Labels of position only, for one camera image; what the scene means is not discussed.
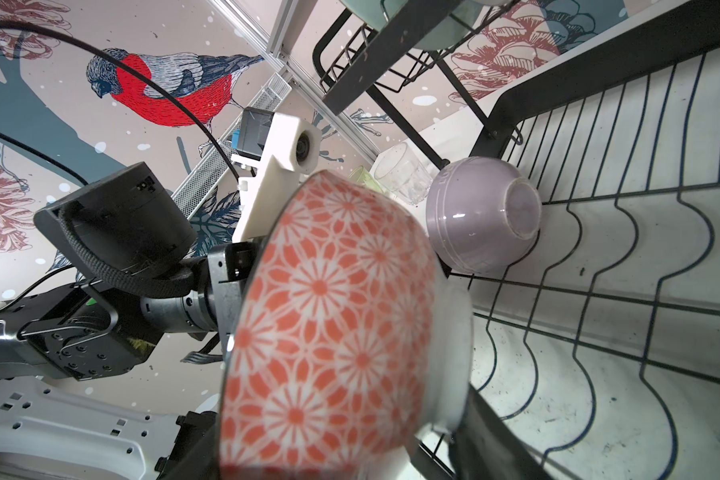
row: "metal bracket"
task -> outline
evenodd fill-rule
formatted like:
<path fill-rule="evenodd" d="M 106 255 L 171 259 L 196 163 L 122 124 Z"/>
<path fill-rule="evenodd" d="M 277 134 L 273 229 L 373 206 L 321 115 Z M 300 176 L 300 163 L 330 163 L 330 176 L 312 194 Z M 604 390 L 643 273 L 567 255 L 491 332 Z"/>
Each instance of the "metal bracket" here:
<path fill-rule="evenodd" d="M 30 322 L 22 338 L 78 380 L 119 375 L 144 362 L 163 333 L 144 320 L 139 298 L 116 289 L 105 295 L 91 282 L 82 290 L 95 302 L 70 305 L 63 317 Z"/>
<path fill-rule="evenodd" d="M 225 361 L 229 360 L 235 344 L 230 340 L 234 338 L 240 321 L 246 279 L 256 262 L 256 252 L 256 245 L 250 242 L 217 245 L 208 252 L 208 271 L 211 274 L 216 322 Z"/>

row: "black wire rack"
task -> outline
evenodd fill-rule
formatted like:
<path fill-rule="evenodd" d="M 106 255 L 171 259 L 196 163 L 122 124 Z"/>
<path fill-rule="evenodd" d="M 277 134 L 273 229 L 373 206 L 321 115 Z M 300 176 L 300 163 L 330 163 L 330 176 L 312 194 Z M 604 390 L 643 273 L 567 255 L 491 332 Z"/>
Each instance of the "black wire rack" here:
<path fill-rule="evenodd" d="M 720 48 L 518 128 L 502 158 L 540 192 L 537 241 L 451 273 L 474 387 L 562 478 L 720 478 Z M 425 443 L 450 471 L 447 439 Z"/>
<path fill-rule="evenodd" d="M 456 23 L 461 24 L 468 33 L 456 44 L 449 48 L 437 50 L 434 52 L 426 52 L 423 50 L 412 50 L 406 52 L 404 57 L 395 64 L 393 68 L 390 68 L 388 72 L 392 74 L 389 80 L 379 79 L 374 84 L 378 87 L 384 88 L 385 90 L 399 93 L 403 90 L 406 85 L 415 82 L 417 78 L 422 76 L 424 72 L 427 72 L 434 68 L 438 62 L 444 60 L 446 57 L 456 52 L 462 44 L 468 42 L 473 36 L 479 34 L 487 26 L 489 26 L 494 20 L 499 18 L 501 15 L 507 13 L 512 9 L 520 0 L 511 0 L 506 5 L 499 7 L 489 8 L 485 15 L 480 20 L 480 23 L 473 27 L 470 24 L 464 23 L 457 15 L 451 13 L 449 15 Z M 345 10 L 342 16 L 339 17 L 337 23 L 340 22 L 339 27 L 346 23 L 352 14 L 349 10 Z M 329 37 L 332 39 L 336 34 L 329 31 Z M 320 76 L 320 87 L 323 91 L 328 90 L 336 84 L 338 79 L 342 76 L 342 73 L 352 64 L 358 57 L 358 54 L 366 49 L 371 40 L 376 36 L 376 31 L 368 26 L 368 24 L 361 24 L 355 33 L 347 41 L 346 45 L 340 48 L 339 53 L 334 58 L 333 62 L 326 68 L 325 72 Z"/>

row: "black cable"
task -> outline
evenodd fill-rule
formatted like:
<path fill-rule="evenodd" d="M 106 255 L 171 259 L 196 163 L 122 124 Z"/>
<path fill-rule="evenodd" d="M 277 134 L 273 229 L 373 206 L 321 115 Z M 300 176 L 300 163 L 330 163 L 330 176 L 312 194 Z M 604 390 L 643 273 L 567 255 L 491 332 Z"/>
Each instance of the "black cable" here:
<path fill-rule="evenodd" d="M 221 355 L 208 355 L 207 353 L 189 352 L 184 358 L 182 363 L 192 363 L 194 365 L 208 365 L 209 363 L 221 362 L 224 357 Z"/>
<path fill-rule="evenodd" d="M 61 267 L 57 268 L 56 270 L 51 270 L 51 271 L 48 272 L 47 274 L 43 275 L 37 282 L 32 283 L 31 285 L 29 285 L 29 288 L 27 288 L 25 291 L 19 293 L 19 296 L 17 296 L 17 297 L 14 298 L 9 304 L 7 304 L 7 305 L 4 306 L 3 308 L 1 308 L 1 309 L 0 309 L 0 312 L 3 312 L 3 311 L 5 311 L 5 310 L 8 310 L 8 309 L 11 308 L 13 305 L 16 305 L 17 303 L 19 303 L 19 302 L 21 301 L 21 299 L 23 299 L 24 297 L 26 297 L 27 294 L 28 294 L 29 292 L 31 292 L 32 290 L 34 290 L 36 286 L 38 286 L 39 284 L 45 282 L 46 280 L 48 280 L 49 278 L 51 278 L 53 275 L 60 274 L 61 272 L 65 271 L 65 270 L 68 270 L 68 269 L 72 268 L 73 266 L 74 266 L 74 265 L 71 265 L 71 264 L 70 264 L 70 265 L 64 265 L 64 266 L 61 266 Z"/>
<path fill-rule="evenodd" d="M 220 362 L 221 360 L 224 360 L 224 357 L 221 355 L 209 355 L 209 352 L 213 350 L 213 348 L 219 345 L 219 334 L 215 334 L 211 340 L 208 340 L 208 342 L 202 346 L 199 352 L 189 352 L 186 354 L 184 358 L 182 358 L 182 363 L 194 363 L 195 365 L 206 365 L 208 363 L 214 363 L 214 362 Z"/>
<path fill-rule="evenodd" d="M 81 176 L 79 176 L 76 171 L 62 165 L 61 163 L 57 162 L 53 158 L 48 157 L 46 154 L 30 147 L 29 145 L 23 144 L 19 140 L 16 140 L 15 138 L 11 138 L 11 137 L 7 136 L 6 134 L 2 134 L 1 132 L 0 132 L 0 139 L 3 141 L 7 141 L 10 144 L 16 145 L 19 148 L 23 148 L 24 150 L 28 151 L 29 153 L 35 154 L 38 157 L 42 158 L 43 160 L 47 161 L 49 164 L 54 165 L 58 168 L 61 168 L 62 170 L 67 172 L 69 175 L 72 175 L 73 177 L 77 178 L 80 181 L 80 183 L 83 184 L 83 186 L 88 185 L 88 182 L 85 181 L 85 178 L 82 178 Z"/>
<path fill-rule="evenodd" d="M 221 155 L 221 158 L 224 159 L 224 163 L 227 164 L 227 166 L 230 168 L 232 175 L 235 177 L 235 180 L 239 180 L 240 176 L 238 175 L 237 171 L 235 171 L 235 168 L 232 166 L 232 162 L 230 158 L 227 156 L 226 153 L 224 153 L 224 150 L 221 148 L 221 145 L 219 145 L 219 142 L 216 141 L 216 139 L 211 135 L 211 132 L 208 131 L 208 128 L 206 128 L 205 125 L 202 124 L 202 122 L 194 115 L 192 112 L 182 105 L 181 102 L 176 100 L 175 97 L 173 97 L 172 94 L 165 91 L 161 86 L 156 84 L 155 82 L 152 82 L 152 80 L 148 79 L 141 73 L 134 70 L 132 67 L 129 67 L 125 63 L 121 62 L 120 60 L 117 60 L 112 55 L 103 52 L 99 50 L 98 48 L 94 47 L 93 45 L 87 44 L 86 42 L 83 42 L 81 40 L 77 40 L 75 37 L 71 37 L 67 34 L 58 33 L 55 30 L 51 30 L 50 28 L 45 28 L 38 26 L 36 24 L 31 24 L 27 22 L 15 22 L 12 20 L 0 20 L 0 29 L 9 29 L 9 30 L 19 30 L 20 32 L 32 32 L 41 34 L 47 37 L 55 38 L 59 40 L 60 42 L 64 42 L 67 44 L 74 45 L 78 48 L 82 48 L 86 52 L 90 52 L 98 57 L 103 58 L 104 60 L 107 60 L 109 63 L 115 64 L 117 67 L 122 68 L 125 72 L 128 72 L 144 82 L 145 84 L 149 85 L 150 87 L 154 88 L 156 91 L 158 91 L 163 97 L 167 98 L 172 104 L 174 104 L 179 110 L 182 110 L 184 114 L 195 124 L 197 124 L 198 127 L 202 130 L 202 132 L 208 137 L 208 140 L 213 144 L 213 146 L 216 148 L 216 151 L 219 152 L 219 155 Z"/>

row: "bird illustration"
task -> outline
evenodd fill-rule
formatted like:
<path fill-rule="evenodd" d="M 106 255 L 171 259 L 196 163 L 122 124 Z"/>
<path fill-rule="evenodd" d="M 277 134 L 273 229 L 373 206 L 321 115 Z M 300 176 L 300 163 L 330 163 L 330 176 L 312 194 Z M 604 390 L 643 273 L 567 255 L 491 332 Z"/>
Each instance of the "bird illustration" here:
<path fill-rule="evenodd" d="M 261 55 L 243 54 L 211 57 L 194 53 L 145 55 L 128 53 L 122 48 L 107 48 L 106 53 L 142 73 L 172 94 L 210 130 L 211 120 L 232 99 L 232 89 L 240 74 L 263 60 Z M 183 127 L 194 122 L 170 100 L 132 74 L 101 57 L 88 62 L 86 76 L 99 98 L 112 98 L 135 111 L 145 120 L 167 127 Z"/>

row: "clear drinking glass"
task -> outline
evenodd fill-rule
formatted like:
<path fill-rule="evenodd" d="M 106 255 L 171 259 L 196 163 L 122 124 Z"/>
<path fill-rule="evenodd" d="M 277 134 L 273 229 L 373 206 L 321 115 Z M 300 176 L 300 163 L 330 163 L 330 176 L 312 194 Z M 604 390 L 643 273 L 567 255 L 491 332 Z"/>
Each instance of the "clear drinking glass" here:
<path fill-rule="evenodd" d="M 373 177 L 405 203 L 416 205 L 427 197 L 432 177 L 408 144 L 395 145 L 376 162 Z"/>

